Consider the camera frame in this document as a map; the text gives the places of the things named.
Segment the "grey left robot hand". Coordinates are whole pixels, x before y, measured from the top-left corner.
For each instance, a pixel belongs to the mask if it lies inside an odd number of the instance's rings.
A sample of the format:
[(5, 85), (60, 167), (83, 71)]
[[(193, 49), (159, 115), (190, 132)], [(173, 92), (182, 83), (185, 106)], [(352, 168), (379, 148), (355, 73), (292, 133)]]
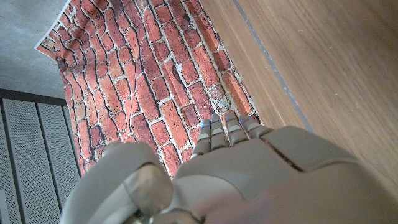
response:
[(397, 199), (357, 158), (311, 132), (213, 115), (173, 177), (144, 142), (106, 146), (60, 222), (396, 223)]

